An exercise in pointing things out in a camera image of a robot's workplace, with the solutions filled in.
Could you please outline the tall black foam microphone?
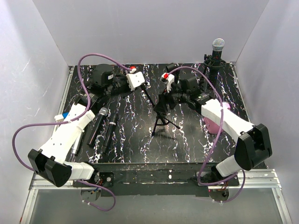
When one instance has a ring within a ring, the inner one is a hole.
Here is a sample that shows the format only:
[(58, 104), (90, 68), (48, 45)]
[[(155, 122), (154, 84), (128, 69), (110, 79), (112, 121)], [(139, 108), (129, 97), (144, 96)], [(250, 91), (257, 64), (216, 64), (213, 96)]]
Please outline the tall black foam microphone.
[(111, 114), (109, 124), (108, 124), (108, 129), (107, 129), (106, 136), (105, 136), (105, 139), (104, 139), (104, 143), (102, 145), (103, 154), (107, 154), (107, 151), (108, 151), (108, 149), (111, 145), (112, 136), (113, 136), (113, 133), (116, 129), (118, 120), (119, 120), (119, 114), (118, 113)]

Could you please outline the black tripod stand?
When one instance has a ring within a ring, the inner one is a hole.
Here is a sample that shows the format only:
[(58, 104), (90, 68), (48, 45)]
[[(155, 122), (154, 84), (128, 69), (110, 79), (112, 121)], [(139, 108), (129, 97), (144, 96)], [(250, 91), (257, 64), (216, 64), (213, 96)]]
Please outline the black tripod stand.
[[(152, 108), (154, 109), (154, 106), (156, 105), (151, 96), (148, 94), (147, 92), (147, 89), (146, 89), (146, 84), (143, 84), (140, 86), (141, 90), (145, 93), (146, 97), (148, 98), (149, 102), (151, 103), (152, 105)], [(175, 123), (173, 123), (172, 121), (170, 121), (169, 119), (166, 118), (166, 114), (159, 114), (159, 113), (156, 113), (156, 121), (155, 121), (155, 124), (154, 124), (154, 128), (153, 128), (153, 131), (152, 131), (152, 134), (151, 136), (155, 136), (155, 133), (156, 133), (156, 128), (158, 126), (167, 126), (169, 124), (172, 124), (174, 127), (176, 127), (177, 129), (180, 129), (180, 127), (178, 125), (176, 125)]]

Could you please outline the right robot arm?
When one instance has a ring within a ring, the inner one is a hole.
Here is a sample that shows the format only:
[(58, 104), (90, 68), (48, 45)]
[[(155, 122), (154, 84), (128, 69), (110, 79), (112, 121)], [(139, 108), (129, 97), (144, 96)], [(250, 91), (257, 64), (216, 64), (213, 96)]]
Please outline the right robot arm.
[(235, 115), (211, 93), (201, 91), (196, 78), (181, 79), (176, 84), (174, 75), (164, 73), (160, 80), (166, 84), (166, 89), (159, 94), (154, 107), (158, 119), (164, 119), (168, 110), (174, 109), (177, 104), (185, 103), (204, 118), (221, 126), (236, 143), (234, 155), (213, 166), (205, 175), (208, 181), (220, 186), (227, 182), (230, 175), (242, 169), (249, 171), (272, 156), (268, 128)]

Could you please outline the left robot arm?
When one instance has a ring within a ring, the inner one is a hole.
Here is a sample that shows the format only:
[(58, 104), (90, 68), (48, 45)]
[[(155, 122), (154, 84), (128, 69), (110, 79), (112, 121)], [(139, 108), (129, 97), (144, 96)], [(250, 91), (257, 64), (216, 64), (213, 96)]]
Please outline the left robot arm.
[(30, 150), (28, 159), (34, 172), (56, 187), (69, 180), (83, 180), (90, 187), (96, 186), (100, 181), (99, 170), (89, 162), (67, 162), (67, 154), (97, 115), (103, 119), (103, 105), (111, 97), (128, 95), (142, 84), (144, 78), (136, 68), (115, 74), (111, 65), (97, 65), (85, 83), (86, 90), (80, 92), (64, 118), (64, 124), (38, 150)]

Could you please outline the shock mount stand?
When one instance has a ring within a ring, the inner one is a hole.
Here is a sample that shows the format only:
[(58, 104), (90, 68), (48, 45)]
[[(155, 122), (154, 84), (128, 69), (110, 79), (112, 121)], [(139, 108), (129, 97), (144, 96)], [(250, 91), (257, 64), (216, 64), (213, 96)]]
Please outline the shock mount stand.
[[(203, 74), (208, 78), (208, 80), (209, 80), (209, 67), (210, 67), (210, 59), (211, 59), (211, 56), (212, 55), (205, 55), (204, 56), (204, 71), (203, 71)], [(221, 66), (221, 68), (219, 69), (219, 71), (221, 70), (221, 69), (223, 69), (224, 67), (225, 67), (225, 65), (226, 65), (226, 61), (224, 61), (224, 60), (222, 60), (222, 66)]]

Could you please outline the round base stand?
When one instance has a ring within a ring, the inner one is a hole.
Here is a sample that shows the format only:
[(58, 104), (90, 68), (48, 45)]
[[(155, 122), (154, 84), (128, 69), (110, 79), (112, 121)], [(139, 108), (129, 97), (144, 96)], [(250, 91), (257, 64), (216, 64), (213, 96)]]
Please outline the round base stand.
[[(177, 63), (170, 63), (170, 64), (166, 65), (166, 71), (169, 73), (178, 67), (179, 67), (179, 65)], [(174, 76), (175, 83), (178, 83), (178, 81), (179, 81), (179, 73), (180, 73), (180, 70), (177, 70), (172, 73), (172, 75)]]

